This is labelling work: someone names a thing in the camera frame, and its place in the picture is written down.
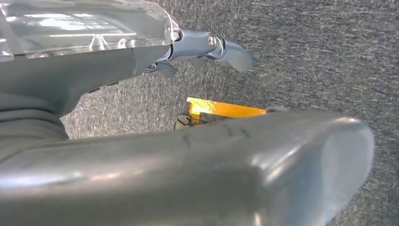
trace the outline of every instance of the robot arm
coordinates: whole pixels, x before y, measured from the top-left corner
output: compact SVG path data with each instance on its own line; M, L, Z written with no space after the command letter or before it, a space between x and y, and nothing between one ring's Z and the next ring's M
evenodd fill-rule
M0 225L319 226L370 171L370 128L277 112L174 132L68 140L80 97L169 63L245 72L250 55L142 0L0 0Z

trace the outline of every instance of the screw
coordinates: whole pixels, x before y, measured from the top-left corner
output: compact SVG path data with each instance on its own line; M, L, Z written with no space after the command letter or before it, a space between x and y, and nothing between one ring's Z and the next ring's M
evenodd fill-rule
M180 115L175 121L174 129L183 129L193 126L192 119L186 115Z
M209 45L212 47L216 47L217 45L217 37L214 35L210 35L208 38Z

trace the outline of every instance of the transparent acrylic shield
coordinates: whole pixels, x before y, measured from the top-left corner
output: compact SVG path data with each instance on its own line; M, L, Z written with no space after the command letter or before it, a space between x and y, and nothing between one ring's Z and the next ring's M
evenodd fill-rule
M0 62L170 45L174 19L144 0L0 0Z

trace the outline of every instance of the yellow metal plate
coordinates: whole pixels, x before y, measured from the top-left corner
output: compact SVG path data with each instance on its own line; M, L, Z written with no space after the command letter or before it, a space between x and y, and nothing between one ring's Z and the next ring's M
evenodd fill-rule
M261 114L266 114L265 109L247 107L241 105L233 105L228 103L216 102L211 100L204 100L198 98L188 97L187 102L190 102L190 116L199 120L201 113L215 114L230 118L245 118Z

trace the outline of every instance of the gray carpet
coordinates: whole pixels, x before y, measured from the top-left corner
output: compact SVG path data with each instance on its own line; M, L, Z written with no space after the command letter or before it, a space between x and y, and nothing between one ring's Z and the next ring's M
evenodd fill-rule
M160 131L186 98L319 109L375 131L370 179L334 226L399 226L399 3L395 0L160 0L183 26L237 40L256 60L240 74L177 64L84 96L63 118L72 138Z

